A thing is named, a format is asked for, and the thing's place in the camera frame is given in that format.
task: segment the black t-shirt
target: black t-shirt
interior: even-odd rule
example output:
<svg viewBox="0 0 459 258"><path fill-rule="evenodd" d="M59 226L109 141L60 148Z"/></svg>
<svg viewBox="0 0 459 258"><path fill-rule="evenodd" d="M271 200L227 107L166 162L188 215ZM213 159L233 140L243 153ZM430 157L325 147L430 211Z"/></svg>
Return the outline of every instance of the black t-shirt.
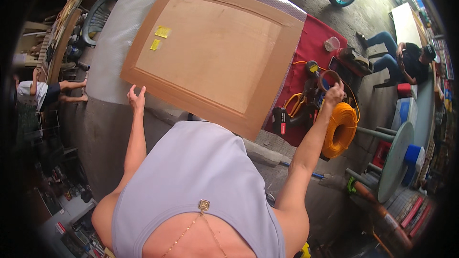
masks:
<svg viewBox="0 0 459 258"><path fill-rule="evenodd" d="M414 43L406 43L406 49L403 51L403 63L406 72L411 78L416 78L418 85L425 82L429 75L429 65L419 62L419 56L421 56L421 48Z"/></svg>

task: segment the concrete floor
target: concrete floor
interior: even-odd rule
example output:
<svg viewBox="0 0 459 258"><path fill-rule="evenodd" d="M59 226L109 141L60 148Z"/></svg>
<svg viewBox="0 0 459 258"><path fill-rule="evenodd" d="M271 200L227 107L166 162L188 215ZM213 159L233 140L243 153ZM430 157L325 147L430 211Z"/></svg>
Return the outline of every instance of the concrete floor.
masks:
<svg viewBox="0 0 459 258"><path fill-rule="evenodd" d="M343 9L330 5L328 0L290 0L308 14L317 17L341 33L349 44L363 51L354 34L356 31L372 36L381 31L394 34L394 26L388 12L395 6L393 0L356 0ZM368 54L385 51L378 46L368 50ZM362 80L359 107L362 118L359 126L375 128L390 126L395 110L397 93L394 88L377 89L372 86L388 78L382 71ZM89 98L88 103L67 104L60 107L62 137L69 146L79 148L79 156L86 170L94 198L100 200L111 192L123 175L123 161L129 139L132 113L129 106L98 101ZM170 125L158 120L151 110L145 112L145 134L147 150L170 129ZM273 147L274 135L261 134L257 143L282 151L292 156L295 148L281 141L281 147ZM312 239L326 243L335 239L355 223L359 210L345 193L347 167L362 171L373 157L376 141L357 134L347 151L329 162L319 160L316 172L326 176L323 180L312 179L305 205L308 210ZM266 191L274 196L279 192L287 176L287 168L275 168L255 164L265 179Z"/></svg>

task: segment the hand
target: hand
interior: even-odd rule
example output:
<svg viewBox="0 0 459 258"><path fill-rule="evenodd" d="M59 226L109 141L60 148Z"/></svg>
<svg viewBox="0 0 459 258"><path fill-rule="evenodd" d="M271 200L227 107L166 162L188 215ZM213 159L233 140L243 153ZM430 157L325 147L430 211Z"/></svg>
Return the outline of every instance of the hand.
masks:
<svg viewBox="0 0 459 258"><path fill-rule="evenodd" d="M397 49L396 55L397 55L397 57L399 57L399 58L403 58L403 51L402 51L402 49Z"/></svg>
<svg viewBox="0 0 459 258"><path fill-rule="evenodd" d="M37 80L40 77L40 73L41 73L40 69L38 68L33 69L33 77L36 78Z"/></svg>
<svg viewBox="0 0 459 258"><path fill-rule="evenodd" d="M145 86L142 87L141 93L139 94L139 96L137 96L134 93L134 89L135 89L135 85L132 85L131 89L129 90L129 93L127 94L127 97L129 100L129 104L131 105L132 110L135 113L135 112L143 111L145 107L145 96L144 95L145 95L146 87Z"/></svg>
<svg viewBox="0 0 459 258"><path fill-rule="evenodd" d="M335 83L333 87L328 89L325 94L325 104L329 105L332 109L341 102L344 98L344 84L342 81Z"/></svg>
<svg viewBox="0 0 459 258"><path fill-rule="evenodd" d="M399 68L402 73L405 72L405 64L403 63L403 60L399 60Z"/></svg>

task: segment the wooden cabinet door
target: wooden cabinet door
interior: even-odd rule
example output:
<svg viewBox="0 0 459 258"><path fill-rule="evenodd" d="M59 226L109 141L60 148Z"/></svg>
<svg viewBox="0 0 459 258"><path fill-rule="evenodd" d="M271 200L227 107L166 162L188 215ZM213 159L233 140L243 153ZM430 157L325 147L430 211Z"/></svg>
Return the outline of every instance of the wooden cabinet door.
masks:
<svg viewBox="0 0 459 258"><path fill-rule="evenodd" d="M120 77L255 140L302 27L256 0L156 0Z"/></svg>

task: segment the lavender tank top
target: lavender tank top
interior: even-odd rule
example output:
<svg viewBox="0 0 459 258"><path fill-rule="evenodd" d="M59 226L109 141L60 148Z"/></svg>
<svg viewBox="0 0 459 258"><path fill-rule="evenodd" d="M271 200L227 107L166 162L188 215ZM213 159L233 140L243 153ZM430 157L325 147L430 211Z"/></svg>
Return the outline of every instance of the lavender tank top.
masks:
<svg viewBox="0 0 459 258"><path fill-rule="evenodd" d="M258 258L285 258L282 229L268 205L264 180L243 140L223 127L180 121L158 141L121 192L113 212L117 258L141 258L150 234L186 212L206 213L231 225Z"/></svg>

